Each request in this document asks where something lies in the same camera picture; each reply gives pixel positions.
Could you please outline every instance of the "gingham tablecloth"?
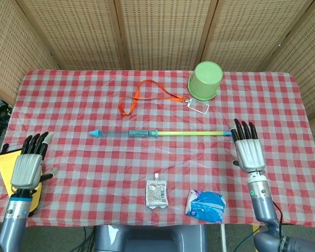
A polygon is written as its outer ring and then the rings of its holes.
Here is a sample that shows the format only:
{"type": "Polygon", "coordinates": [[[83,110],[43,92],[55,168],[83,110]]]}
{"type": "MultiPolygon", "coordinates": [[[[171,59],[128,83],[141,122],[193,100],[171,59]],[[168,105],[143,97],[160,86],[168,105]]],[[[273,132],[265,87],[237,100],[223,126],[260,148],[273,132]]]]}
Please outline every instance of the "gingham tablecloth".
{"type": "MultiPolygon", "coordinates": [[[[189,71],[29,72],[23,80],[5,143],[21,147],[29,134],[55,133],[44,172],[40,204],[28,225],[176,225],[203,223],[184,214],[190,189],[226,199],[225,223],[257,223],[247,176],[233,166],[235,146],[226,136],[103,138],[94,129],[229,130],[233,119],[255,123],[264,146],[266,175],[284,222],[315,227],[315,145],[300,90],[288,73],[225,72],[219,94],[202,115],[170,100],[139,101],[130,117],[118,110],[139,81],[153,79],[189,97],[189,71]],[[167,180],[169,206],[145,206],[145,185],[159,173],[167,180]]],[[[146,84],[141,96],[164,96],[146,84]]],[[[0,222],[8,196],[0,175],[0,222]]]]}

